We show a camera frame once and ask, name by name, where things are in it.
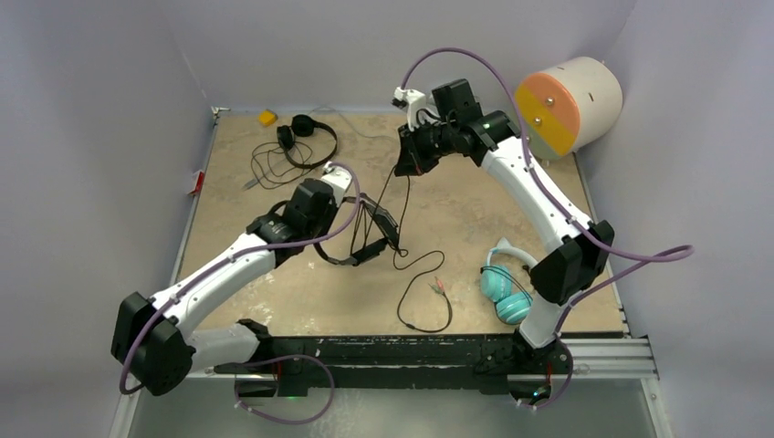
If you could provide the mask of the teal cat-ear headphones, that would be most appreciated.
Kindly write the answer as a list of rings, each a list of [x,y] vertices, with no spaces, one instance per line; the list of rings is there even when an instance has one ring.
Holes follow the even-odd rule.
[[[486,261],[479,269],[480,291],[493,303],[498,320],[507,325],[518,325],[531,310],[533,297],[507,266],[492,263],[494,255],[515,257],[522,263],[522,268],[527,273],[537,265],[538,261],[527,251],[512,245],[505,237],[501,237],[495,246],[488,250]]]

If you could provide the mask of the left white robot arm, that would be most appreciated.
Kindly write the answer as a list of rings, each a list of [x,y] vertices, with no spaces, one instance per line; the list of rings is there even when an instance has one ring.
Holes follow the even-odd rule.
[[[111,355],[121,365],[120,392],[142,388],[158,396],[192,371],[239,363],[259,373],[272,349],[254,322],[201,330],[203,320],[253,280],[270,273],[308,245],[331,237],[347,182],[307,179],[290,200],[257,217],[216,259],[151,297],[134,292],[118,310]]]

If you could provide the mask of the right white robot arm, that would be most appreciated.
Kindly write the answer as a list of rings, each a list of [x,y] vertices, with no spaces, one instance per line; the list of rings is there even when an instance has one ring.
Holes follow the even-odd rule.
[[[524,149],[521,132],[505,112],[484,114],[467,80],[457,79],[433,90],[437,115],[428,121],[426,96],[415,89],[396,88],[392,104],[407,121],[398,129],[400,155],[394,173],[419,176],[446,155],[470,158],[504,187],[539,233],[546,256],[529,271],[537,295],[518,329],[512,358],[522,370],[533,371],[549,356],[547,346],[557,337],[570,300],[591,287],[607,262],[606,245],[614,231],[606,221],[595,223],[570,201]]]

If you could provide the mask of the black over-ear headphones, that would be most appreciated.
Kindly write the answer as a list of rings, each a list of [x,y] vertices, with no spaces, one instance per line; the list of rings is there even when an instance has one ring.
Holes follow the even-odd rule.
[[[244,190],[274,190],[286,186],[333,159],[339,152],[338,133],[327,123],[299,114],[276,128],[276,138],[251,151],[252,177]]]

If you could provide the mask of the small yellow block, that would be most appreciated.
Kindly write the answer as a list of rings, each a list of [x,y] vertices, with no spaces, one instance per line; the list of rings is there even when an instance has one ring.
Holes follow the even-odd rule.
[[[267,109],[259,113],[256,119],[262,126],[268,127],[277,122],[278,115],[274,111]]]

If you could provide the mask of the round pastel drawer box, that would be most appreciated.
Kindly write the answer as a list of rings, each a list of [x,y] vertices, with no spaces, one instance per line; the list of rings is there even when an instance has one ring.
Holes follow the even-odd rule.
[[[601,61],[575,57],[524,78],[515,101],[527,123],[532,154],[553,161],[609,131],[622,111],[623,94]]]

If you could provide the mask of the red tag on wall edge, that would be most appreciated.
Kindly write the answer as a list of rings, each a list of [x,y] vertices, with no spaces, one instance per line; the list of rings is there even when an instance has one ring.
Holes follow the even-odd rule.
[[[192,187],[191,187],[191,190],[188,192],[190,196],[196,196],[199,192],[201,192],[202,187],[204,185],[204,177],[205,177],[205,173],[202,170],[198,170],[193,173]]]

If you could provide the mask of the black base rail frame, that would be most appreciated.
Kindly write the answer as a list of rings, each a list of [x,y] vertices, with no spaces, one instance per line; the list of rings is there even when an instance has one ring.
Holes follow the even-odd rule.
[[[231,377],[247,397],[314,389],[470,390],[540,404],[570,380],[657,374],[644,339],[578,338],[531,349],[511,334],[273,336],[260,325],[167,336],[137,356],[133,375],[160,396],[184,379]]]

